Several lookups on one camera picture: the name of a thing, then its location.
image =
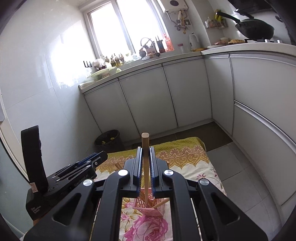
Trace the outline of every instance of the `woven basket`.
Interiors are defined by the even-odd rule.
[[[152,195],[151,188],[148,190],[148,199],[151,201],[151,203],[154,201],[154,197]],[[156,202],[154,205],[157,203],[160,203],[163,200],[163,198],[156,199]],[[149,204],[145,205],[145,200],[142,200],[140,197],[137,197],[133,204],[133,209],[139,210],[142,214],[147,215],[147,216],[158,216],[158,217],[163,217],[165,206],[161,205],[158,208],[151,208],[149,207]]]

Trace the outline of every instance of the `water heater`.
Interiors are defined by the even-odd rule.
[[[180,10],[187,10],[188,7],[184,0],[157,0],[163,13],[179,12]]]

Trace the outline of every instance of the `window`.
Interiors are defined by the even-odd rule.
[[[139,53],[144,37],[167,35],[153,0],[110,0],[85,12],[96,57]]]

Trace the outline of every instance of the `pan handle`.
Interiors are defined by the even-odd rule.
[[[241,10],[239,10],[239,9],[235,10],[235,12],[239,13],[239,14],[242,15],[242,16],[246,16],[246,17],[248,17],[248,18],[254,19],[254,17],[253,17],[251,14],[249,14],[249,13],[247,13],[247,12],[244,12],[244,11],[241,11]]]
[[[225,17],[225,18],[230,18],[232,19],[233,21],[235,21],[236,23],[240,23],[240,20],[227,14],[227,13],[224,13],[224,12],[216,12],[216,15],[219,15],[219,16],[222,16],[222,17]]]

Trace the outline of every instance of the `white cabinet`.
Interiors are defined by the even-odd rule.
[[[235,99],[296,141],[296,59],[258,53],[230,55]]]
[[[231,135],[234,94],[228,56],[226,54],[206,58],[205,66],[210,86],[213,119]]]
[[[279,205],[296,191],[295,144],[279,128],[235,103],[233,138],[256,163]]]
[[[163,64],[179,127],[212,117],[204,61],[184,61]]]
[[[118,79],[90,91],[85,99],[102,132],[117,129],[123,141],[140,138]]]
[[[120,84],[140,133],[153,135],[177,128],[172,99],[161,65],[123,76]]]

